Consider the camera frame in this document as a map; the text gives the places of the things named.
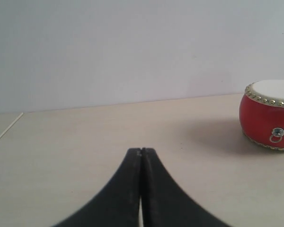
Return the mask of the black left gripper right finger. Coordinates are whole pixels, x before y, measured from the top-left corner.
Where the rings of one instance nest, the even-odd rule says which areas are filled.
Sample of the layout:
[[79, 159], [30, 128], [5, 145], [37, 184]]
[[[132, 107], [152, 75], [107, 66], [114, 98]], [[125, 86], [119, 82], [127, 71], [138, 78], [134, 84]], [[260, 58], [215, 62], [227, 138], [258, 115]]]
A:
[[156, 150], [143, 148], [140, 172], [142, 219], [145, 227], [227, 227], [176, 183]]

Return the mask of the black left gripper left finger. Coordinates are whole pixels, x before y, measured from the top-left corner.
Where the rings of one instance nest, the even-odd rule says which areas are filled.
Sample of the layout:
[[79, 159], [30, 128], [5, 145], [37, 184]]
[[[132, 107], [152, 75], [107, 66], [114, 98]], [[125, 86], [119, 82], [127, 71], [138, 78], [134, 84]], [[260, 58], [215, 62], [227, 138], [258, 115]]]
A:
[[141, 149], [128, 149], [108, 183], [57, 227], [138, 227]]

